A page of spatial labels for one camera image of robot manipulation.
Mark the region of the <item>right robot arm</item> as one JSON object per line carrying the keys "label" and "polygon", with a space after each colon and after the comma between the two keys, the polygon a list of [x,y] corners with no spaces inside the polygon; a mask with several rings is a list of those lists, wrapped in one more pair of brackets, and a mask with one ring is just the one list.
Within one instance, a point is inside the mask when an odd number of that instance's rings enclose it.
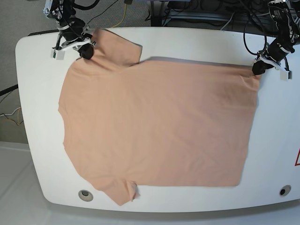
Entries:
{"label": "right robot arm", "polygon": [[51,50],[51,58],[63,60],[65,51],[73,49],[81,58],[91,59],[96,42],[92,41],[92,34],[86,23],[75,16],[76,9],[87,11],[99,3],[94,1],[89,6],[76,4],[73,0],[47,0],[43,12],[49,19],[56,21],[58,37],[56,45]]}

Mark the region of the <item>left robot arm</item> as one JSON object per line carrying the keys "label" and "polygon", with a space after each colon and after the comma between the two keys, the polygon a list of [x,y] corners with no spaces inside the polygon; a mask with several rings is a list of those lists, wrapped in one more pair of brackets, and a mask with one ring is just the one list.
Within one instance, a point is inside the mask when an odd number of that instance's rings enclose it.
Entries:
{"label": "left robot arm", "polygon": [[298,0],[272,0],[268,3],[269,14],[275,22],[278,34],[266,50],[258,54],[252,66],[254,75],[262,75],[275,68],[282,80],[292,79],[292,71],[286,56],[294,53],[300,43],[300,2]]}

